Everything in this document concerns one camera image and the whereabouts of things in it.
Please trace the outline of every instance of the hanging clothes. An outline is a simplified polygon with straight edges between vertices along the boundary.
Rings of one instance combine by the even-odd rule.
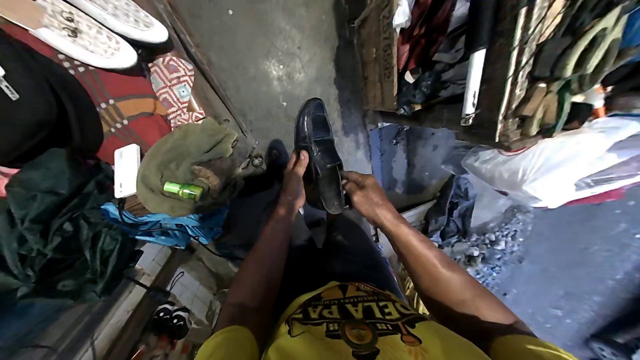
[[[438,52],[449,30],[455,0],[416,0],[411,10],[411,24],[398,36],[398,73],[420,67],[431,70],[433,55]]]
[[[102,161],[113,165],[113,152],[132,143],[147,152],[171,132],[163,117],[166,108],[158,101],[148,75],[141,68],[130,69],[127,74],[96,69],[57,52],[16,25],[4,25],[2,29],[55,61],[82,84],[102,124],[104,141],[98,151]]]

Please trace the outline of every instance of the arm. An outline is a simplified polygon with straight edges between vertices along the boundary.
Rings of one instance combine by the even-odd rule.
[[[289,250],[291,226],[305,203],[302,175],[308,154],[295,154],[287,165],[278,205],[265,225],[229,289],[214,328],[218,332],[232,325],[246,327],[262,348],[271,334],[273,304],[278,294]]]
[[[387,236],[420,299],[440,324],[485,352],[498,336],[532,335],[495,295],[414,229],[373,176],[344,172],[343,177],[354,207]]]

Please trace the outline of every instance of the green bottle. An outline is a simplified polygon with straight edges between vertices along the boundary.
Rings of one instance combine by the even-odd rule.
[[[163,190],[170,193],[176,193],[183,199],[199,201],[203,188],[193,184],[179,184],[167,181],[164,183]]]

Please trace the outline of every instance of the hand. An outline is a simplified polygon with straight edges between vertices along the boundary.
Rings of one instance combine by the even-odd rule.
[[[385,191],[373,175],[355,171],[343,171],[342,187],[351,197],[353,207],[375,227],[398,216],[398,212],[387,199]]]
[[[278,206],[294,212],[302,208],[307,197],[305,196],[305,185],[302,182],[302,175],[309,164],[309,154],[302,150],[299,154],[293,152],[291,159],[284,170],[284,180],[282,190],[280,190],[280,200]]]

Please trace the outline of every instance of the yellow t-shirt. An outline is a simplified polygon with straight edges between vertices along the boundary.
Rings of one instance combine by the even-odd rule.
[[[265,360],[489,359],[468,340],[429,320],[393,294],[362,283],[331,282],[298,297],[282,315]],[[196,360],[258,360],[251,332],[240,326],[213,334]],[[498,338],[493,360],[575,360],[531,336]]]

